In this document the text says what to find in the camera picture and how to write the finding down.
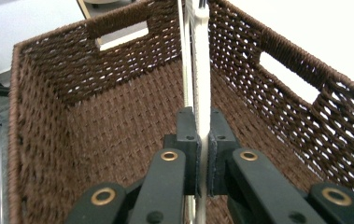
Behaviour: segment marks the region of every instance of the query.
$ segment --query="white surface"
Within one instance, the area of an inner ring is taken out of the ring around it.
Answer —
[[[100,50],[106,50],[106,49],[116,47],[120,44],[147,35],[148,33],[149,33],[149,29],[148,29],[147,22],[141,21],[137,24],[134,24],[132,26],[126,27],[124,29],[115,31],[112,34],[107,35],[110,41],[101,45]]]
[[[229,1],[354,81],[354,1]],[[267,70],[312,103],[316,91],[299,78],[290,80],[295,75],[272,61],[261,57]]]
[[[16,43],[83,19],[76,0],[5,0],[0,3],[0,73],[10,69]]]
[[[191,26],[189,22],[189,13],[185,13],[184,17],[182,0],[177,0],[177,10],[180,27],[180,46],[182,50],[183,100],[185,106],[191,106],[194,110],[193,82],[191,77]],[[186,200],[188,201],[189,223],[193,224],[196,219],[196,202],[192,195],[188,195]]]
[[[209,9],[199,8],[198,0],[186,1],[186,9],[191,22],[192,65],[194,80],[194,116],[197,134],[201,139],[200,183],[201,197],[196,199],[197,209],[195,222],[205,223],[206,206],[206,173],[208,161],[208,135],[211,120],[211,81],[208,43]]]

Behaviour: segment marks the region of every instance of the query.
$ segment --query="metal bracket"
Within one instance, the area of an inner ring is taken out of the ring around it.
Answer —
[[[307,198],[328,223],[354,223],[354,192],[331,183],[311,187]]]
[[[167,134],[164,148],[178,148],[186,155],[185,195],[200,195],[199,166],[201,142],[197,136],[196,124],[191,106],[177,112],[177,134]]]
[[[88,189],[69,213],[66,224],[122,223],[127,218],[125,189],[114,183],[102,183]]]
[[[129,223],[182,223],[185,165],[181,150],[166,148],[154,155]]]
[[[224,182],[226,161],[231,158],[232,152],[240,148],[226,118],[218,109],[211,110],[211,133],[209,135],[208,150],[208,195],[226,195]]]
[[[257,223],[325,223],[260,151],[237,149],[227,164],[237,184],[229,190],[244,194]]]

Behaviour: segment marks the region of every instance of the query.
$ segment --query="wicker basket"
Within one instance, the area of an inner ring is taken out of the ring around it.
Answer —
[[[245,147],[300,189],[354,189],[354,82],[225,0],[210,5],[213,106]],[[100,51],[95,38],[147,21],[149,34]],[[260,64],[267,52],[320,92],[302,100]],[[15,46],[10,90],[11,223],[62,223],[104,181],[142,177],[183,106],[177,1],[143,0]],[[230,223],[224,197],[212,223]]]

